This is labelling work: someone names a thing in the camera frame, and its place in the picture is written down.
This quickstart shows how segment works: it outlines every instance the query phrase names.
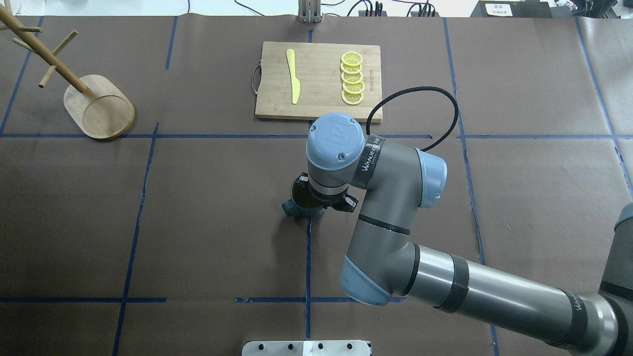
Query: light blue joint cap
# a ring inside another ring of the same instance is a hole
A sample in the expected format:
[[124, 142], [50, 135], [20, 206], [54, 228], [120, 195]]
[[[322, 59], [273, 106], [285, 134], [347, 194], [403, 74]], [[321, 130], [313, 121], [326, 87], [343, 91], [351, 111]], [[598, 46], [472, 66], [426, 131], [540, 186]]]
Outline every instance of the light blue joint cap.
[[622, 209], [622, 212], [620, 213], [620, 218], [618, 219], [618, 223], [615, 224], [615, 227], [613, 228], [613, 230], [618, 228], [618, 225], [620, 225], [621, 222], [623, 222], [624, 220], [630, 219], [633, 217], [633, 203], [629, 203], [626, 207], [624, 207], [624, 209]]
[[351, 298], [368, 305], [382, 307], [391, 300], [391, 294], [372, 281], [345, 256], [339, 286]]
[[442, 158], [420, 151], [419, 148], [416, 148], [416, 150], [420, 157], [420, 168], [422, 169], [422, 201], [420, 202], [420, 208], [430, 208], [437, 204], [444, 191], [448, 168]]
[[339, 170], [354, 163], [365, 147], [363, 128], [351, 116], [329, 113], [310, 127], [306, 154], [321, 170]]

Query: blue tape line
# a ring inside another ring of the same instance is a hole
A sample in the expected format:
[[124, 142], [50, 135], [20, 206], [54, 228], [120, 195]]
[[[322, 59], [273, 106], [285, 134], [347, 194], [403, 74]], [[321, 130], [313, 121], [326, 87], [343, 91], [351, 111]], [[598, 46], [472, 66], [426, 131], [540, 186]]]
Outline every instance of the blue tape line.
[[[83, 134], [4, 134], [8, 139], [87, 139]], [[122, 134], [119, 139], [151, 139], [152, 134]], [[159, 139], [307, 139], [308, 135], [158, 134]]]
[[141, 230], [141, 215], [145, 206], [145, 197], [147, 193], [147, 178], [149, 177], [149, 169], [152, 165], [154, 156], [154, 146], [156, 145], [156, 133], [158, 132], [158, 124], [154, 128], [152, 143], [149, 147], [149, 157], [147, 158], [147, 167], [145, 168], [145, 178], [143, 180], [143, 190], [141, 192], [141, 202], [139, 203], [139, 213], [136, 216], [136, 227], [134, 228], [134, 239], [132, 240], [132, 249], [130, 251], [130, 261], [127, 265], [127, 275], [125, 276], [125, 286], [123, 287], [123, 298], [121, 300], [121, 309], [119, 310], [119, 320], [116, 325], [115, 344], [112, 349], [112, 356], [118, 353], [119, 341], [121, 339], [121, 330], [123, 328], [123, 319], [125, 318], [125, 306], [127, 304], [127, 295], [130, 290], [130, 281], [132, 280], [132, 269], [134, 268], [134, 257], [136, 255], [136, 246], [139, 242], [139, 232]]
[[[40, 20], [37, 23], [38, 27], [42, 27], [42, 23], [44, 23], [44, 17], [40, 16]], [[22, 63], [22, 68], [20, 69], [20, 74], [18, 75], [18, 80], [15, 81], [15, 87], [13, 87], [13, 93], [11, 93], [11, 98], [9, 99], [9, 105], [6, 107], [6, 111], [4, 112], [4, 117], [2, 119], [2, 124], [0, 124], [0, 135], [3, 134], [4, 128], [6, 127], [6, 122], [9, 120], [9, 115], [11, 114], [11, 108], [13, 107], [13, 102], [15, 101], [15, 97], [18, 94], [18, 89], [20, 88], [20, 83], [22, 83], [22, 77], [24, 77], [24, 72], [27, 70], [28, 59], [31, 58], [31, 51], [27, 51], [26, 57], [24, 57], [24, 63]]]
[[431, 135], [380, 135], [386, 139], [432, 139]]
[[497, 329], [494, 325], [490, 325], [490, 336], [492, 338], [492, 350], [494, 356], [499, 356], [499, 343], [497, 342]]
[[165, 62], [165, 70], [169, 70], [169, 64], [172, 61], [173, 40], [176, 38], [176, 25], [178, 25], [178, 16], [173, 17], [172, 39], [169, 41], [169, 51], [167, 51], [167, 62]]
[[[406, 300], [406, 297], [392, 297], [391, 303], [401, 303]], [[290, 298], [236, 298], [235, 302], [238, 304], [249, 303], [305, 303], [306, 298], [302, 296], [290, 297]], [[348, 297], [342, 296], [316, 296], [310, 298], [310, 303], [359, 303], [358, 300], [354, 300]]]
[[306, 298], [303, 296], [296, 298], [236, 298], [236, 303], [305, 303]]
[[[432, 139], [431, 135], [381, 135], [388, 139]], [[6, 139], [88, 139], [83, 134], [3, 134]], [[152, 134], [122, 134], [117, 139], [151, 139]], [[158, 134], [159, 139], [307, 139], [308, 135], [257, 135], [257, 134]], [[613, 139], [609, 135], [464, 135], [461, 139]], [[633, 139], [633, 135], [616, 135], [616, 139]]]
[[[406, 300], [406, 297], [399, 296], [399, 297], [392, 297], [389, 301], [391, 303], [401, 303], [401, 302], [404, 302], [405, 300]], [[338, 296], [315, 297], [315, 298], [312, 298], [311, 301], [313, 303], [360, 303], [358, 300], [355, 300], [352, 298], [345, 298], [345, 297], [338, 297]]]
[[[448, 64], [451, 69], [451, 80], [453, 81], [453, 94], [457, 99], [457, 80], [455, 79], [455, 67], [453, 65], [453, 52], [451, 51], [451, 39], [448, 34], [448, 22], [446, 18], [442, 18], [444, 21], [444, 36], [446, 37], [446, 51], [448, 52]], [[473, 188], [472, 176], [470, 174], [470, 163], [468, 162], [468, 150], [466, 147], [466, 134], [464, 133], [464, 125], [459, 112], [459, 126], [461, 137], [461, 149], [464, 155], [464, 164], [466, 166], [466, 179], [468, 180], [468, 193], [470, 194], [470, 206], [472, 207], [473, 214], [475, 215], [475, 225], [477, 227], [477, 242], [479, 243], [479, 262], [482, 265], [486, 265], [486, 256], [484, 255], [484, 244], [481, 238], [481, 229], [479, 227], [479, 214], [477, 213], [477, 203], [475, 202], [475, 190]]]
[[311, 287], [312, 287], [312, 218], [308, 218], [308, 226], [306, 228], [306, 340], [312, 339], [311, 334]]
[[160, 134], [160, 139], [307, 139], [308, 135]]
[[128, 298], [128, 303], [166, 303], [167, 298]]
[[591, 60], [589, 59], [589, 53], [587, 52], [587, 47], [585, 46], [585, 40], [584, 40], [584, 37], [582, 36], [582, 29], [580, 28], [580, 20], [578, 19], [578, 17], [576, 17], [575, 21], [576, 21], [576, 29], [578, 30], [578, 37], [580, 38], [580, 46], [582, 47], [582, 52], [585, 55], [585, 61], [587, 62], [587, 67], [589, 67], [589, 74], [591, 74], [591, 80], [593, 81], [594, 88], [596, 89], [596, 94], [598, 94], [600, 107], [602, 108], [602, 112], [606, 120], [606, 125], [609, 128], [609, 133], [611, 134], [611, 138], [613, 139], [613, 146], [615, 147], [616, 154], [618, 155], [618, 160], [620, 161], [620, 167], [622, 168], [624, 179], [626, 180], [627, 187], [629, 188], [629, 194], [633, 196], [633, 185], [631, 184], [631, 179], [629, 176], [629, 172], [627, 170], [627, 166], [624, 164], [624, 159], [622, 158], [622, 150], [620, 150], [618, 139], [615, 136], [615, 131], [613, 130], [613, 125], [611, 124], [611, 117], [609, 116], [609, 113], [606, 110], [605, 100], [602, 97], [602, 91], [600, 90], [600, 86], [598, 86], [598, 81], [596, 80], [596, 74], [594, 73], [593, 65], [591, 64]]
[[87, 139], [86, 135], [80, 134], [3, 134], [6, 139]]
[[607, 135], [464, 135], [465, 139], [611, 139]]
[[[121, 303], [121, 298], [0, 297], [0, 303]], [[129, 298], [128, 303], [166, 303], [167, 298]]]

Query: wooden mug tree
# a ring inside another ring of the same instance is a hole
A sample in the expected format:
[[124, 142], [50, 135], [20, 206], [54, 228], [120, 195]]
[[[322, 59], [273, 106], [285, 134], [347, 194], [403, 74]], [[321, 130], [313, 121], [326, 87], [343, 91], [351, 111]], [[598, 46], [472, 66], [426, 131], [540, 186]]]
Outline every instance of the wooden mug tree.
[[64, 93], [64, 106], [79, 128], [94, 139], [113, 139], [124, 133], [134, 121], [134, 105], [108, 79], [100, 75], [86, 75], [78, 78], [57, 54], [77, 35], [73, 31], [55, 50], [48, 49], [31, 32], [40, 32], [39, 27], [26, 27], [13, 16], [9, 0], [0, 5], [0, 30], [10, 29], [20, 39], [13, 42], [42, 57], [50, 65], [39, 83], [43, 88], [57, 71], [70, 86]]

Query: wooden cutting board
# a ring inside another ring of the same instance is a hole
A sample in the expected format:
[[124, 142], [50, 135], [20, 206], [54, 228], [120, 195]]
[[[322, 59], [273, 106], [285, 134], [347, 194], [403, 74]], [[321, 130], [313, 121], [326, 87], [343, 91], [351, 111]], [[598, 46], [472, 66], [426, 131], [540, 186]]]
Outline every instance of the wooden cutting board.
[[[295, 52], [296, 76], [301, 82], [296, 105], [292, 104], [290, 71], [285, 57], [289, 48]], [[348, 51], [363, 55], [365, 97], [358, 105], [348, 105], [341, 99], [341, 55]], [[264, 42], [255, 117], [316, 120], [327, 113], [342, 112], [364, 122], [381, 100], [380, 46]], [[372, 122], [380, 121], [382, 108], [372, 118]]]

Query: black cable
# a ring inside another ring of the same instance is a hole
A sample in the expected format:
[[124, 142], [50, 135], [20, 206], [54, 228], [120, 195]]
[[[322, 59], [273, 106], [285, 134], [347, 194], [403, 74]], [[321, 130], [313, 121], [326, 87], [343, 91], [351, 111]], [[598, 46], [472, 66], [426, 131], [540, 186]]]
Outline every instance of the black cable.
[[354, 4], [354, 6], [352, 6], [351, 9], [349, 9], [349, 12], [348, 12], [347, 16], [349, 16], [349, 14], [352, 13], [352, 10], [354, 10], [356, 5], [358, 5], [360, 3], [364, 3], [365, 4], [365, 16], [367, 16], [367, 11], [369, 11], [369, 13], [373, 12], [373, 4], [372, 4], [371, 1], [369, 1], [369, 0], [359, 0], [356, 4]]
[[422, 8], [422, 13], [420, 14], [420, 17], [429, 17], [431, 14], [431, 5], [428, 1], [426, 3], [424, 3], [424, 7]]
[[342, 0], [342, 1], [339, 1], [338, 3], [335, 3], [335, 4], [321, 4], [321, 6], [337, 6], [337, 5], [340, 5], [340, 4], [344, 3], [344, 2], [345, 2], [345, 0]]
[[395, 92], [394, 94], [391, 94], [390, 96], [388, 96], [385, 99], [383, 99], [381, 102], [378, 103], [378, 105], [374, 106], [374, 108], [372, 109], [372, 112], [370, 112], [369, 116], [367, 117], [367, 124], [365, 126], [365, 130], [367, 131], [367, 135], [370, 134], [369, 133], [369, 124], [372, 122], [372, 117], [376, 113], [376, 111], [378, 111], [378, 109], [380, 109], [380, 107], [382, 107], [383, 105], [385, 105], [386, 103], [390, 102], [392, 99], [394, 99], [394, 98], [396, 98], [396, 97], [398, 97], [400, 95], [404, 95], [404, 94], [407, 94], [409, 92], [415, 92], [415, 91], [436, 91], [436, 92], [439, 92], [439, 93], [445, 95], [451, 101], [451, 103], [453, 103], [453, 108], [455, 108], [455, 115], [453, 116], [453, 123], [451, 124], [451, 127], [448, 128], [448, 131], [446, 131], [446, 133], [444, 135], [442, 135], [442, 137], [440, 137], [437, 141], [432, 143], [430, 146], [422, 148], [420, 151], [428, 151], [431, 148], [433, 148], [433, 147], [437, 146], [438, 144], [440, 144], [443, 140], [445, 140], [445, 138], [447, 138], [451, 134], [451, 132], [455, 128], [455, 125], [457, 125], [457, 118], [458, 118], [458, 116], [460, 114], [460, 109], [457, 106], [457, 101], [451, 95], [451, 93], [445, 91], [442, 88], [438, 88], [438, 87], [412, 87], [412, 88], [409, 88], [409, 89], [401, 90], [399, 92]]
[[256, 10], [254, 10], [252, 8], [249, 8], [248, 6], [246, 6], [246, 5], [242, 4], [242, 3], [239, 3], [237, 0], [233, 0], [233, 1], [235, 1], [235, 3], [238, 4], [239, 6], [242, 6], [243, 8], [247, 8], [247, 9], [251, 10], [252, 12], [254, 12], [254, 13], [258, 14], [258, 15], [266, 16], [263, 13], [260, 13], [259, 11], [256, 11]]
[[420, 7], [420, 12], [422, 12], [422, 4], [420, 4], [420, 3], [415, 3], [415, 4], [411, 5], [411, 7], [409, 8], [409, 11], [407, 11], [407, 12], [406, 12], [406, 16], [405, 16], [405, 17], [409, 17], [409, 15], [411, 14], [411, 10], [413, 10], [413, 8], [414, 8], [416, 5]]

